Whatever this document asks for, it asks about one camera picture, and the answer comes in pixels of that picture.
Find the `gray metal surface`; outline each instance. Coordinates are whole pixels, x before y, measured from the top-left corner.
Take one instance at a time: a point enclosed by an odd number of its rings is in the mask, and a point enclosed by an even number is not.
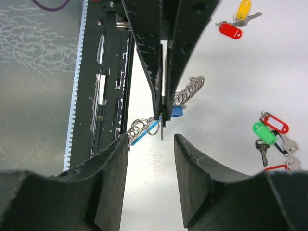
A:
[[[56,6],[62,0],[42,0]],[[80,2],[0,2],[0,169],[63,169]]]

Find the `white surface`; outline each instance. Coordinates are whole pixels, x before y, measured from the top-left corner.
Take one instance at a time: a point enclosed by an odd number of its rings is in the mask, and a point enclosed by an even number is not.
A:
[[[145,136],[129,153],[121,231],[180,231],[182,216],[174,164],[173,135],[181,133],[210,157],[245,174],[263,169],[252,126],[266,111],[289,125],[295,153],[308,168],[308,3],[304,0],[252,2],[262,12],[231,39],[215,23],[232,21],[240,0],[223,1],[207,26],[183,75],[205,76],[204,87],[180,118],[167,123],[164,141]],[[128,124],[153,114],[150,90],[135,54]],[[269,167],[283,154],[268,150]]]

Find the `red key tag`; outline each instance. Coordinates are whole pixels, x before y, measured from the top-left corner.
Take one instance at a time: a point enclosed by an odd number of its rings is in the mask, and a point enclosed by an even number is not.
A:
[[[284,168],[285,170],[288,170],[287,165],[277,165],[277,166],[273,166],[273,167],[267,167],[263,171],[271,171],[271,170],[276,170],[276,169],[279,169],[279,168]]]
[[[286,123],[282,122],[270,113],[262,112],[260,121],[262,124],[271,127],[281,134],[285,134],[289,131],[289,126]]]
[[[239,28],[236,28],[228,23],[223,23],[219,27],[221,34],[229,36],[233,39],[239,39],[242,36],[242,31]]]

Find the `purple cable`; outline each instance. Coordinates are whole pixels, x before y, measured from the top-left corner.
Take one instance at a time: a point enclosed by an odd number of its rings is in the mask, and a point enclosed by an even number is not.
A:
[[[42,4],[40,4],[37,0],[31,0],[34,4],[36,4],[36,6],[38,6],[39,8],[43,9],[43,10],[46,10],[46,11],[59,11],[61,9],[64,8],[64,6],[66,6],[69,2],[69,0],[65,0],[65,2],[61,5],[61,6],[58,6],[56,8],[50,8],[50,7],[46,7],[46,6],[43,6]]]

